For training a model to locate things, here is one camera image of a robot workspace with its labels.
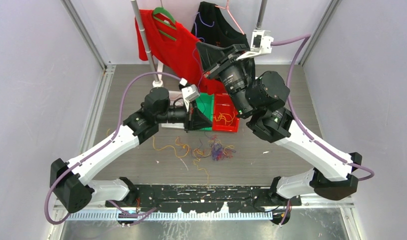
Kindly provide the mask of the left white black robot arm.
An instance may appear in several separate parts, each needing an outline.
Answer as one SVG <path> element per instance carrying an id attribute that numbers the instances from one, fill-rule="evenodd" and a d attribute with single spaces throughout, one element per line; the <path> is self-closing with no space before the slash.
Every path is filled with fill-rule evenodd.
<path id="1" fill-rule="evenodd" d="M 59 158 L 51 164 L 50 186 L 70 214 L 93 202 L 114 201 L 126 207 L 136 204 L 138 189 L 128 178 L 95 180 L 94 177 L 122 154 L 155 135 L 160 124 L 182 123 L 186 132 L 212 126 L 198 109 L 196 99 L 200 94 L 195 85 L 183 87 L 181 96 L 183 104 L 175 105 L 166 88 L 152 88 L 140 109 L 126 118 L 114 133 L 67 162 Z"/>

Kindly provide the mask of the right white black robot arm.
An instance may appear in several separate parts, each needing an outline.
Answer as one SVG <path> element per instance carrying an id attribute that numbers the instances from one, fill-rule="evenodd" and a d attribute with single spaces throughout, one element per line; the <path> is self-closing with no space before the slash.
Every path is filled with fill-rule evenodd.
<path id="1" fill-rule="evenodd" d="M 290 89 L 278 72 L 265 71 L 254 78 L 247 68 L 248 61 L 240 59 L 249 51 L 244 44 L 219 47 L 198 42 L 196 48 L 204 76 L 222 83 L 237 117 L 247 121 L 252 133 L 312 165 L 304 173 L 273 179 L 268 194 L 274 205 L 305 194 L 338 201 L 357 191 L 359 179 L 353 172 L 362 156 L 342 152 L 305 129 L 291 108 L 285 107 Z"/>

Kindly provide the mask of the green plastic bin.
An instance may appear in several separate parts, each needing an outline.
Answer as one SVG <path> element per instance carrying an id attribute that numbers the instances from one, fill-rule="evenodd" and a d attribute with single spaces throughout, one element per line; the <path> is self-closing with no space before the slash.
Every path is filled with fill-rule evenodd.
<path id="1" fill-rule="evenodd" d="M 198 109 L 213 122 L 213 105 L 214 97 L 206 93 L 201 93 L 200 96 L 194 100 L 197 103 Z M 212 127 L 204 128 L 200 130 L 210 131 Z"/>

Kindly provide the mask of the white plastic bin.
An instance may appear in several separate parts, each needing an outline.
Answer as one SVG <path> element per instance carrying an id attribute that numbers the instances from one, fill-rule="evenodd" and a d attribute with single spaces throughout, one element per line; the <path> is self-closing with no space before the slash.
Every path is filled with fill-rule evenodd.
<path id="1" fill-rule="evenodd" d="M 187 107 L 181 91 L 169 90 L 170 106 L 167 112 L 168 120 L 161 124 L 162 128 L 184 129 L 188 121 Z"/>

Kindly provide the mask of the red plastic bin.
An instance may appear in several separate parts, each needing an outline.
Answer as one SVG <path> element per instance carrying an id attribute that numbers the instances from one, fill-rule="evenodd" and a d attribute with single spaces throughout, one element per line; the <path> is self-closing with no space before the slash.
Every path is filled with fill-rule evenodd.
<path id="1" fill-rule="evenodd" d="M 212 130 L 216 132 L 237 133 L 240 119 L 236 117 L 237 110 L 226 93 L 214 95 Z"/>

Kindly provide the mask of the black printed t-shirt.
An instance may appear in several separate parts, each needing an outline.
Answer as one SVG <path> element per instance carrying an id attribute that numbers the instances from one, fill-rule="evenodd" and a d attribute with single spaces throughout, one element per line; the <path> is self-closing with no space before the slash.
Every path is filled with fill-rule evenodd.
<path id="1" fill-rule="evenodd" d="M 216 7 L 215 3 L 200 2 L 191 33 L 201 42 L 213 46 L 226 48 L 234 44 L 242 44 L 250 48 L 246 34 L 235 30 L 224 18 L 221 9 Z M 255 60 L 251 58 L 249 64 L 251 76 L 254 78 Z M 223 84 L 214 79 L 202 79 L 199 83 L 199 89 L 208 95 L 226 93 Z"/>

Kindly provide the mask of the red t-shirt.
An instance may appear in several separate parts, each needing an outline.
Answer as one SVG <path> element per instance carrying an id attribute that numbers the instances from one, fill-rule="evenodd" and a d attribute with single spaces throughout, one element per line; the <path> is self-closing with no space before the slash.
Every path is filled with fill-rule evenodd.
<path id="1" fill-rule="evenodd" d="M 162 21 L 168 18 L 162 14 L 153 15 L 150 9 L 141 9 L 142 24 L 151 54 L 171 68 L 177 76 L 199 87 L 208 95 L 226 92 L 224 85 L 215 79 L 207 79 L 201 70 L 201 59 L 196 43 L 199 40 L 181 23 L 170 27 Z"/>

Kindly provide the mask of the pink clothes hanger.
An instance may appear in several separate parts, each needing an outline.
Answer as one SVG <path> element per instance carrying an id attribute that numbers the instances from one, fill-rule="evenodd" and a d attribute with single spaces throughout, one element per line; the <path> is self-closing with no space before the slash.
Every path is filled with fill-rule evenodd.
<path id="1" fill-rule="evenodd" d="M 235 17 L 233 16 L 231 10 L 230 10 L 230 0 L 226 0 L 225 6 L 220 6 L 220 5 L 215 5 L 216 8 L 221 9 L 221 10 L 225 10 L 229 17 L 231 18 L 232 22 L 234 23 L 234 25 L 236 26 L 237 30 L 244 35 L 244 31 L 241 28 L 241 26 L 238 24 L 237 20 L 235 19 Z"/>

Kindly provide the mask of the metal clothes rack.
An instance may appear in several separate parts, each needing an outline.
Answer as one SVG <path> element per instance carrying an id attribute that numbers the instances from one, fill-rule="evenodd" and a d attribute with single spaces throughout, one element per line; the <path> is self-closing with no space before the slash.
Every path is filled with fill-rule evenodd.
<path id="1" fill-rule="evenodd" d="M 155 61 L 153 59 L 152 51 L 151 51 L 151 49 L 149 47 L 149 44 L 148 44 L 146 31 L 145 31 L 145 28 L 144 28 L 144 25 L 143 25 L 143 21 L 142 21 L 142 17 L 141 17 L 141 14 L 140 14 L 140 9 L 139 9 L 138 3 L 137 3 L 136 0 L 132 0 L 130 3 L 131 3 L 131 6 L 132 6 L 134 15 L 135 15 L 139 35 L 141 37 L 141 42 L 142 42 L 143 47 L 144 47 L 144 52 L 146 53 L 147 61 L 148 61 L 149 65 L 150 65 L 150 70 L 152 72 L 157 73 L 153 77 L 152 86 L 153 87 L 163 87 L 164 86 L 164 83 L 163 83 L 163 80 L 162 80 L 163 68 L 155 65 Z M 258 14 L 255 29 L 262 30 L 262 21 L 263 21 L 264 15 L 265 15 L 266 7 L 267 7 L 267 1 L 263 0 L 261 2 L 261 4 L 260 4 L 259 14 Z"/>

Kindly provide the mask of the green clothes hanger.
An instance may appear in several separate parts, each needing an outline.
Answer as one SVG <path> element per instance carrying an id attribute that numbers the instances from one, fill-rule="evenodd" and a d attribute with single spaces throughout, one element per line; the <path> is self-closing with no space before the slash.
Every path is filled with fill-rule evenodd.
<path id="1" fill-rule="evenodd" d="M 164 7 L 156 7 L 152 11 L 152 17 L 162 25 L 167 26 L 170 29 L 176 30 L 176 20 L 174 17 L 169 13 L 168 10 L 166 10 Z M 170 35 L 169 33 L 165 32 L 163 29 L 158 28 L 158 32 L 160 33 L 161 36 L 164 36 L 167 39 L 170 39 L 172 41 L 176 41 L 177 39 Z"/>

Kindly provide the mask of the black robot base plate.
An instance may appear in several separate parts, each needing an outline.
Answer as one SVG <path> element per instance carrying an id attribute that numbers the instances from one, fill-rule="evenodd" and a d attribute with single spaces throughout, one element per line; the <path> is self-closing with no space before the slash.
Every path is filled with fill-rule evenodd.
<path id="1" fill-rule="evenodd" d="M 156 208 L 160 213 L 259 213 L 280 210 L 287 200 L 275 197 L 270 187 L 260 185 L 157 185 L 139 184 L 132 199 L 117 201 L 122 209 Z"/>

